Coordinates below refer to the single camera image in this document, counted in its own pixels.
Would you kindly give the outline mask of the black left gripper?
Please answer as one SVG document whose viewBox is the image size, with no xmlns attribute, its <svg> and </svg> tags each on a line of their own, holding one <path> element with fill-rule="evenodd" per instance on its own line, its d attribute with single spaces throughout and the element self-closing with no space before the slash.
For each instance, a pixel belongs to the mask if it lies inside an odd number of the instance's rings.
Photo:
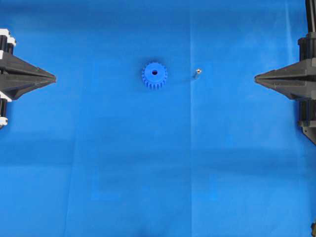
<svg viewBox="0 0 316 237">
<path fill-rule="evenodd" d="M 22 95 L 56 82 L 55 75 L 12 55 L 16 40 L 8 29 L 0 30 L 0 128 L 8 124 L 7 104 Z"/>
</svg>

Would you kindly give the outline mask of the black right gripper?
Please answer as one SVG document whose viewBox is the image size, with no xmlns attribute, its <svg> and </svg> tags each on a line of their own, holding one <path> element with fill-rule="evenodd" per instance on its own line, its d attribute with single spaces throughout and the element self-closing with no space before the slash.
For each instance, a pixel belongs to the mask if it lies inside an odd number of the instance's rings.
<svg viewBox="0 0 316 237">
<path fill-rule="evenodd" d="M 300 62 L 255 76 L 255 82 L 299 102 L 299 125 L 316 143 L 316 34 L 298 40 Z"/>
</svg>

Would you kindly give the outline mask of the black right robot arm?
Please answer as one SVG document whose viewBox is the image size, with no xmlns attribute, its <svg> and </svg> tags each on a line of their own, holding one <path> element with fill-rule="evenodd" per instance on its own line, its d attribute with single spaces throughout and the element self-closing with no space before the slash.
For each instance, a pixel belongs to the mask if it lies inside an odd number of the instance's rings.
<svg viewBox="0 0 316 237">
<path fill-rule="evenodd" d="M 305 1 L 308 33 L 298 39 L 299 62 L 255 76 L 266 88 L 299 104 L 298 125 L 302 133 L 316 142 L 316 2 Z"/>
</svg>

